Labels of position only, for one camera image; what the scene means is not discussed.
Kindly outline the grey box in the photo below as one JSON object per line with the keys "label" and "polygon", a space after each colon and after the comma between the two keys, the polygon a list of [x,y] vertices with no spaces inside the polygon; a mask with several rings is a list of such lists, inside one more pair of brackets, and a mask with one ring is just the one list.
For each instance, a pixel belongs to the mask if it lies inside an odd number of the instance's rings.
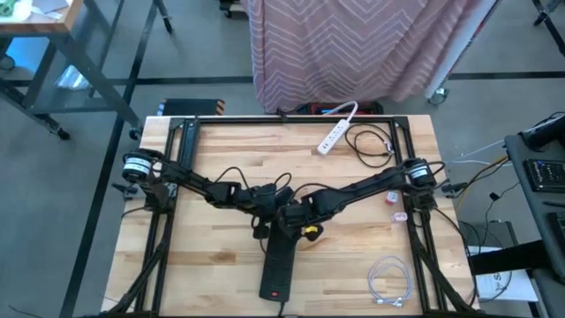
{"label": "grey box", "polygon": [[510,222],[468,223],[459,221],[470,255],[489,253],[517,246],[516,235]]}

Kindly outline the white printed paper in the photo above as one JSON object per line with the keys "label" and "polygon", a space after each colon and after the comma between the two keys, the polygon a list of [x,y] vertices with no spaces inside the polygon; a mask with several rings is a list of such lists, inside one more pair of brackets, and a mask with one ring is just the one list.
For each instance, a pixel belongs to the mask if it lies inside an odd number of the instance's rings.
{"label": "white printed paper", "polygon": [[525,269],[477,275],[475,278],[478,298],[482,302],[492,300],[539,301]]}

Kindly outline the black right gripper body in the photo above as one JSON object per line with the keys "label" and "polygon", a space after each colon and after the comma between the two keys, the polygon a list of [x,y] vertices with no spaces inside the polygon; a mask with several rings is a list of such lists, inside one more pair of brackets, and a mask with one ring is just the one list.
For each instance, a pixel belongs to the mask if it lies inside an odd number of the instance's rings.
{"label": "black right gripper body", "polygon": [[298,205],[303,236],[311,242],[316,241],[324,231],[321,223],[326,214],[325,207],[326,204],[321,199],[312,196],[302,197]]}

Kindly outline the pink chevron blanket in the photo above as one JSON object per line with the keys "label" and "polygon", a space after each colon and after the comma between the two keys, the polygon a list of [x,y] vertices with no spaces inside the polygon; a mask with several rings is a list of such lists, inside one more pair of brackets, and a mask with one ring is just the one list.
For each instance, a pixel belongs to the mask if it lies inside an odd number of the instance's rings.
{"label": "pink chevron blanket", "polygon": [[241,0],[257,101],[275,113],[418,95],[486,1]]}

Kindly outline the red toolbox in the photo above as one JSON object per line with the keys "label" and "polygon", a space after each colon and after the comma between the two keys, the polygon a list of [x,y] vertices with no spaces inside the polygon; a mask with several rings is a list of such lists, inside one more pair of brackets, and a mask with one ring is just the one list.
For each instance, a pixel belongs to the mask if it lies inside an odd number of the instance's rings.
{"label": "red toolbox", "polygon": [[[294,113],[297,115],[323,115],[339,106],[339,103],[309,102],[298,105]],[[357,115],[383,115],[383,106],[376,102],[361,102]]]}

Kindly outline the black keypad coloured keys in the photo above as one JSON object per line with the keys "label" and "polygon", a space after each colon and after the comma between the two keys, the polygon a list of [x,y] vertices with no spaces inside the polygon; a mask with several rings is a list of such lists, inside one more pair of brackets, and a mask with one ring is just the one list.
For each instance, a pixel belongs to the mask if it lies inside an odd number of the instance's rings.
{"label": "black keypad coloured keys", "polygon": [[527,159],[524,168],[534,192],[565,193],[565,161]]}

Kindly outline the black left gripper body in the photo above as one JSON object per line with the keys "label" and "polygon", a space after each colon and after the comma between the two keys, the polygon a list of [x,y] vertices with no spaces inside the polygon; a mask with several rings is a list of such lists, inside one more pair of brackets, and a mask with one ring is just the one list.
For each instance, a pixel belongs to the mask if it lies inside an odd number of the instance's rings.
{"label": "black left gripper body", "polygon": [[258,216],[254,215],[259,219],[259,223],[254,225],[253,237],[255,239],[267,239],[269,234],[274,231],[274,229],[279,229],[278,222],[280,220],[280,207],[287,205],[291,195],[293,194],[292,189],[289,186],[285,186],[280,191],[275,191],[275,211],[271,214]]}

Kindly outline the black aluminium table frame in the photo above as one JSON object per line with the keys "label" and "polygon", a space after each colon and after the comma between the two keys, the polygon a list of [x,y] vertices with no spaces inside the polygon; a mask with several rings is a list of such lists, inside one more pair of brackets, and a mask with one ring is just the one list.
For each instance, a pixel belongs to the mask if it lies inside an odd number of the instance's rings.
{"label": "black aluminium table frame", "polygon": [[[424,158],[437,186],[443,163],[425,116],[360,116],[392,137],[389,164],[364,166],[345,140],[327,155],[317,147],[337,124],[335,116],[151,117],[140,148],[177,162],[186,119],[200,121],[192,170],[211,180],[250,187],[289,186],[295,199],[316,183],[342,188]],[[437,207],[416,210],[398,192],[355,202],[324,222],[314,242],[297,239],[287,302],[259,297],[268,238],[253,237],[252,216],[215,208],[186,188],[171,185],[173,209],[155,213],[146,195],[122,215],[101,314],[109,318],[195,316],[383,315],[471,318],[479,314],[474,279],[451,203],[435,193]],[[392,214],[406,212],[405,223]]]}

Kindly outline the wooden workbench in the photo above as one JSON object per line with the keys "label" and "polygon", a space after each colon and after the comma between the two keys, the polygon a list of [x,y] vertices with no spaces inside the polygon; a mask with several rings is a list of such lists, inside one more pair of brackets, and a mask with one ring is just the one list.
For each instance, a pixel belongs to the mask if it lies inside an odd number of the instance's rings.
{"label": "wooden workbench", "polygon": [[[136,140],[143,123],[130,106],[139,69],[162,0],[149,6],[146,27],[139,39],[132,71],[118,93],[117,82],[102,72],[117,30],[125,0],[68,0],[70,7],[61,19],[32,13],[33,0],[18,0],[11,17],[0,17],[0,98],[62,140],[70,135],[53,118],[56,114],[114,112],[130,124]],[[26,92],[5,79],[15,61],[7,50],[16,39],[45,38],[48,45],[33,77],[25,82]]]}

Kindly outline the black device on desk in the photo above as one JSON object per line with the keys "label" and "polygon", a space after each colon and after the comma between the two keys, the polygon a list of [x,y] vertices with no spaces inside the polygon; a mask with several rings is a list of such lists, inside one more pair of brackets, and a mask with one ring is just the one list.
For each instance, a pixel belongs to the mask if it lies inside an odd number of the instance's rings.
{"label": "black device on desk", "polygon": [[565,111],[552,114],[518,135],[526,147],[533,151],[542,152],[549,143],[556,140],[565,148]]}

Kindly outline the white power strip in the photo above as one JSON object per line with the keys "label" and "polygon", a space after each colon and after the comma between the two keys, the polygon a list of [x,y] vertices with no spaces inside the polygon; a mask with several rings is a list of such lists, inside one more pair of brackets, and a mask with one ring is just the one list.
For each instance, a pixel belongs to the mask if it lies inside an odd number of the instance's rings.
{"label": "white power strip", "polygon": [[346,119],[341,119],[317,147],[318,154],[327,155],[334,145],[344,136],[349,127],[350,122]]}

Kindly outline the black chair leg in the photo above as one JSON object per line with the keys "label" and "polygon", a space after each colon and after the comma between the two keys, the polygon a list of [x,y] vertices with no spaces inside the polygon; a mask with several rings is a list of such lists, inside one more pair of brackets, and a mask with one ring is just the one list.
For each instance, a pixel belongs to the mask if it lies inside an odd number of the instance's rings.
{"label": "black chair leg", "polygon": [[565,4],[565,0],[547,0],[546,4],[542,4],[542,0],[531,1],[538,12],[538,16],[534,20],[533,25],[537,27],[540,24],[544,24],[559,51],[565,54],[565,40],[561,37],[553,21],[550,19],[550,14],[554,12],[559,4]]}

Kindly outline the slim black power strip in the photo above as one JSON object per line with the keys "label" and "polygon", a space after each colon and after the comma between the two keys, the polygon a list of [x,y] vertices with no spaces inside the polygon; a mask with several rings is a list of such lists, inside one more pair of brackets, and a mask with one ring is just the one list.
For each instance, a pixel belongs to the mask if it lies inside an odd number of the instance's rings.
{"label": "slim black power strip", "polygon": [[177,161],[187,170],[191,170],[198,150],[200,140],[200,121],[186,119],[179,144]]}

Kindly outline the black caster base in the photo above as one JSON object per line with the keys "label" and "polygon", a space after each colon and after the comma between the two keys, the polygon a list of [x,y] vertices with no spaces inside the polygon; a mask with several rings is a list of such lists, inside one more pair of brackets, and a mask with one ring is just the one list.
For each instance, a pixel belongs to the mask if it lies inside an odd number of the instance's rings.
{"label": "black caster base", "polygon": [[245,7],[243,6],[242,0],[218,0],[219,10],[228,19],[238,18],[242,19],[247,17]]}

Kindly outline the black box yellow stripes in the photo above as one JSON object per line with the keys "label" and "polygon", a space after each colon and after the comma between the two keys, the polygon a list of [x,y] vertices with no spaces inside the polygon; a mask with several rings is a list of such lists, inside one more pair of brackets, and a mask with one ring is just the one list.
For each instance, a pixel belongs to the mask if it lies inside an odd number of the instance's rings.
{"label": "black box yellow stripes", "polygon": [[167,99],[159,104],[158,116],[222,116],[226,103],[221,99]]}

